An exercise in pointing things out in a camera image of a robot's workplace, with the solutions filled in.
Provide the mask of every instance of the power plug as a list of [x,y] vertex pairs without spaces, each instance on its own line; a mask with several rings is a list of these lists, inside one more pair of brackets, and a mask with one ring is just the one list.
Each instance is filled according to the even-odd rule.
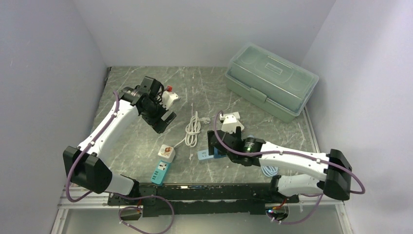
[[158,156],[160,160],[171,163],[175,157],[175,149],[172,146],[162,145]]

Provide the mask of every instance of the gray wall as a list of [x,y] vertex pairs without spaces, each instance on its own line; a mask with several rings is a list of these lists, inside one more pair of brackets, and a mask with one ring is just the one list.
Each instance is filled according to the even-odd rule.
[[341,149],[367,189],[346,202],[357,234],[413,233],[412,61],[411,1],[337,0],[303,62],[320,75],[321,149]]
[[106,65],[71,0],[0,2],[0,229],[44,234],[62,152],[90,131]]
[[300,64],[335,0],[75,0],[109,66],[227,66],[248,41]]

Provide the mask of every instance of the power strip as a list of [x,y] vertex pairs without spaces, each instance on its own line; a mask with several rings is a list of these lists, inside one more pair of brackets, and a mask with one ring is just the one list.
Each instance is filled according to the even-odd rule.
[[164,182],[165,175],[167,174],[167,171],[169,169],[169,165],[170,165],[169,162],[159,160],[158,166],[153,172],[152,178],[150,179],[150,181],[154,184],[162,185]]

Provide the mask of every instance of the marble table surface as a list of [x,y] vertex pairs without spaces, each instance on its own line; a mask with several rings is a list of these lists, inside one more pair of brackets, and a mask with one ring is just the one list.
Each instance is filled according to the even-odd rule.
[[[225,87],[225,67],[112,67],[94,120],[94,129],[114,102],[113,90],[134,87],[144,76],[155,78],[165,87],[170,85],[180,96],[172,110],[176,119],[163,134],[157,134],[142,118],[126,129],[115,143],[109,159],[114,173],[150,182],[159,162],[157,152],[162,144],[173,146],[185,137],[185,126],[192,114],[211,120],[219,110],[238,111],[245,126],[243,137],[252,134],[283,147],[314,152],[308,121],[301,113],[291,123],[284,123]],[[197,152],[207,149],[207,130],[213,124],[202,124],[198,143],[190,148],[184,143],[176,148],[176,156],[164,183],[247,183],[269,182],[259,167],[244,167],[228,158],[199,161]]]

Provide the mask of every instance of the storage box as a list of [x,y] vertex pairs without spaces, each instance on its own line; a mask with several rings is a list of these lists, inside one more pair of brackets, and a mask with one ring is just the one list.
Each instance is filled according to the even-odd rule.
[[319,80],[252,43],[231,59],[225,76],[228,89],[284,122],[301,113]]

